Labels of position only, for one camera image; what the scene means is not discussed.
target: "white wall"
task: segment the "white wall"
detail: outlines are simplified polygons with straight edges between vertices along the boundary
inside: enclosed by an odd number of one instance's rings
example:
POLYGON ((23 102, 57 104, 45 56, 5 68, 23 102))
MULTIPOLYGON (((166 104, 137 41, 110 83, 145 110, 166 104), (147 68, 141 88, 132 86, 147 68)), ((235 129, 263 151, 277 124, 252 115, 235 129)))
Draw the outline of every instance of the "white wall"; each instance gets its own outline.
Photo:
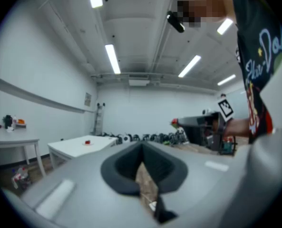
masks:
MULTIPOLYGON (((83 110, 96 107, 97 89, 45 22, 32 0, 16 6, 0 28, 0 79, 46 99, 83 110), (84 106, 85 93, 92 95, 84 106)), ((60 110, 34 103, 0 90, 0 124, 5 115, 16 115, 39 137, 41 155, 47 143, 89 134, 93 114, 60 110)), ((33 148, 29 156, 35 157, 33 148)), ((0 150, 0 165, 24 160, 22 150, 0 150)))
POLYGON ((170 133, 174 118, 202 115, 215 101, 211 95, 123 86, 100 87, 99 103, 105 103, 103 131, 113 134, 170 133))
POLYGON ((225 86, 222 90, 220 90, 216 94, 216 96, 220 97, 221 93, 224 93, 224 94, 227 95, 227 94, 229 94, 231 92, 238 91, 238 90, 240 90, 240 92, 244 90, 243 80, 240 80, 240 81, 238 81, 236 83, 233 83, 233 84, 228 83, 228 85, 225 86))
POLYGON ((95 84, 77 69, 62 44, 33 0, 22 1, 0 30, 0 78, 44 98, 90 110, 84 106, 85 93, 95 92, 95 84))

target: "white table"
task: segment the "white table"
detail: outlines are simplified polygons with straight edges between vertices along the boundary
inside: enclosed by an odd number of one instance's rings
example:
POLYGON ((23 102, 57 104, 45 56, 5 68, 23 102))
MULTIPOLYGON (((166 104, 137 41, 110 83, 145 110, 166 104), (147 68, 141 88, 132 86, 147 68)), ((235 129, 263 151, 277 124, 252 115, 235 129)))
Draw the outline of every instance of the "white table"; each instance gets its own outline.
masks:
POLYGON ((45 177, 46 173, 41 162, 38 141, 39 138, 36 137, 28 129, 16 129, 13 132, 9 133, 6 129, 0 128, 0 149, 23 147, 26 156, 26 161, 29 165, 30 162, 27 154, 27 146, 34 145, 39 169, 41 171, 41 174, 45 177))
POLYGON ((52 167, 54 169, 57 167, 55 156, 68 161, 84 154, 111 147, 116 144, 116 141, 117 138, 87 135, 75 139, 48 143, 52 167), (90 146, 83 145, 87 140, 91 141, 90 146))

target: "small bottle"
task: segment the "small bottle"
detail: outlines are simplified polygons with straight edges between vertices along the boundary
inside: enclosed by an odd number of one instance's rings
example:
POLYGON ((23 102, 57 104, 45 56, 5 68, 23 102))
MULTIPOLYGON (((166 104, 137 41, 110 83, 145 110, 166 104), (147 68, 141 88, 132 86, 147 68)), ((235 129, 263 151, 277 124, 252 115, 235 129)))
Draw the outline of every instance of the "small bottle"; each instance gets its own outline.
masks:
POLYGON ((16 129, 16 123, 17 123, 17 118, 16 115, 14 115, 12 128, 16 129))

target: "wall sign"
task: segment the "wall sign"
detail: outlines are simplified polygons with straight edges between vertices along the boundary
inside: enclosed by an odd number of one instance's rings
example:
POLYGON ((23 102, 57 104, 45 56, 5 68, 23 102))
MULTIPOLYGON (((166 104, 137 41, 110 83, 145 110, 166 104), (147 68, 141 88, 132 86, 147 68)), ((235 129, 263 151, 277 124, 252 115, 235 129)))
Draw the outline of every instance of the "wall sign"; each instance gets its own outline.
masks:
POLYGON ((86 96, 85 96, 85 105, 86 106, 90 106, 90 103, 91 103, 91 95, 86 93, 86 96))

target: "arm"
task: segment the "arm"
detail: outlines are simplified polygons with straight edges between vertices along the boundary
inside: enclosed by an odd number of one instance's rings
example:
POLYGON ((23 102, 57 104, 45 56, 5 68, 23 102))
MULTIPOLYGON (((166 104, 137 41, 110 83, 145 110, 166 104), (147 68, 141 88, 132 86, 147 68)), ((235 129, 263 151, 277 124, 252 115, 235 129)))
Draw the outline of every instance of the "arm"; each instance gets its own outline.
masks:
POLYGON ((224 131, 224 137, 227 136, 249 136, 249 119, 233 119, 228 122, 224 131))

